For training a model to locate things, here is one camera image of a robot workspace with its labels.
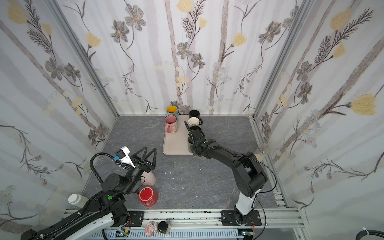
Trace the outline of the blue mug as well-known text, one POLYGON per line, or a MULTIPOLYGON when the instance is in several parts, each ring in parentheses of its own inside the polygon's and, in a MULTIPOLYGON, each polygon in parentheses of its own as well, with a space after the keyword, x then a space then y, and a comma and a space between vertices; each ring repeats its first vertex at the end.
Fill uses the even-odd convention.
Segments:
POLYGON ((176 106, 167 107, 166 112, 167 112, 167 115, 166 115, 167 117, 168 116, 174 116, 177 119, 179 118, 179 109, 176 106))

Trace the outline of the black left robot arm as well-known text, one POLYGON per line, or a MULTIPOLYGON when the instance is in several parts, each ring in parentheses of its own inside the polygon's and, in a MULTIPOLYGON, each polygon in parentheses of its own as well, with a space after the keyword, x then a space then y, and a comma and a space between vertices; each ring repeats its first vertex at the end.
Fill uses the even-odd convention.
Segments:
POLYGON ((95 154, 90 159, 90 168, 102 187, 101 191, 90 197, 75 213, 41 231, 30 229, 21 235, 21 239, 79 240, 109 227, 141 227, 144 212, 128 211, 125 196, 133 193, 144 172, 155 169, 157 151, 143 147, 132 155, 128 155, 125 149, 117 151, 115 156, 95 154), (127 169, 127 174, 110 174, 103 180, 94 166, 94 160, 99 156, 110 158, 114 164, 127 169))

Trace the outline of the grey mug white inside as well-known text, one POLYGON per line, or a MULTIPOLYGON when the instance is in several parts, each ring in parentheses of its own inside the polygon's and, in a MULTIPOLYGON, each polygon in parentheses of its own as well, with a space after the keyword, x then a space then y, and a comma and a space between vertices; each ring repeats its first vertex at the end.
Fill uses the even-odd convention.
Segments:
POLYGON ((188 119, 188 125, 190 127, 201 126, 202 124, 203 124, 203 121, 200 118, 191 117, 191 118, 188 119))

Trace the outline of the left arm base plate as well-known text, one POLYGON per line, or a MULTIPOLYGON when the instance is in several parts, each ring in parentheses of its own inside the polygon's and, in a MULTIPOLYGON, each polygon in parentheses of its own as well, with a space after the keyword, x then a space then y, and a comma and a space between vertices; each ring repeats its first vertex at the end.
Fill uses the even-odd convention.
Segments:
POLYGON ((119 227, 141 227, 144 220, 144 211, 129 211, 120 216, 119 227))

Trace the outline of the pale pink mug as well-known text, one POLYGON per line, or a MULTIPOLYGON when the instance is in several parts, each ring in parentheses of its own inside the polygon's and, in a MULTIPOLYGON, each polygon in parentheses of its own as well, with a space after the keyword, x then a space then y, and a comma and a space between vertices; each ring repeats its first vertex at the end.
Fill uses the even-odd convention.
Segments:
POLYGON ((156 177, 152 171, 149 173, 143 172, 141 176, 142 186, 152 187, 156 183, 156 177))

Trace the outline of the black and white mug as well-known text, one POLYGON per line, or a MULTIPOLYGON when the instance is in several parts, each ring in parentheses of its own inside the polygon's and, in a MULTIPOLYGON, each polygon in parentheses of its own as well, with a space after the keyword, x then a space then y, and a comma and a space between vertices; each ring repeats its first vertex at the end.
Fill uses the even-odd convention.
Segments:
POLYGON ((190 132, 194 136, 201 136, 202 135, 202 129, 199 126, 191 126, 190 132))

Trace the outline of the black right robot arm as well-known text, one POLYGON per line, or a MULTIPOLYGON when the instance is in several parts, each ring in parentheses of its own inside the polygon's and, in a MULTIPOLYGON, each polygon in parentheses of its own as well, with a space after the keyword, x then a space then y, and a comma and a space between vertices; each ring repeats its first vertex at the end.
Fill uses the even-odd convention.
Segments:
POLYGON ((258 194, 272 192, 277 187, 276 174, 270 167, 260 162, 255 154, 232 151, 213 139, 206 139, 201 128, 191 128, 186 121, 184 124, 188 131, 188 141, 194 156, 215 159, 232 170, 240 194, 234 206, 234 219, 227 221, 227 223, 245 226, 251 220, 258 194), (271 172, 275 180, 275 185, 268 191, 262 191, 268 181, 265 168, 271 172))

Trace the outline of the pink glass mug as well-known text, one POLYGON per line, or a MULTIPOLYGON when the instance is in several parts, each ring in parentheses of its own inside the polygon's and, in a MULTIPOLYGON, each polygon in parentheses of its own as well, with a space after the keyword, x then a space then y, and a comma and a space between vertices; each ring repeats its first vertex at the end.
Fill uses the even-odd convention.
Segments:
POLYGON ((167 117, 165 117, 165 132, 166 133, 170 133, 170 134, 174 134, 178 131, 178 118, 173 116, 173 115, 169 115, 167 117))

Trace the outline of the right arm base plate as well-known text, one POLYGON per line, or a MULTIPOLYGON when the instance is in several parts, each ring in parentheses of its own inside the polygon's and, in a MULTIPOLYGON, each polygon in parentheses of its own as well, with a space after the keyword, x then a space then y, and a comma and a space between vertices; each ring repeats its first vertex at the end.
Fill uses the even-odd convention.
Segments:
POLYGON ((234 226, 261 226, 262 219, 260 213, 257 210, 253 210, 247 215, 242 215, 240 212, 234 210, 223 210, 221 211, 221 217, 219 221, 222 222, 222 225, 225 227, 234 227, 234 226))

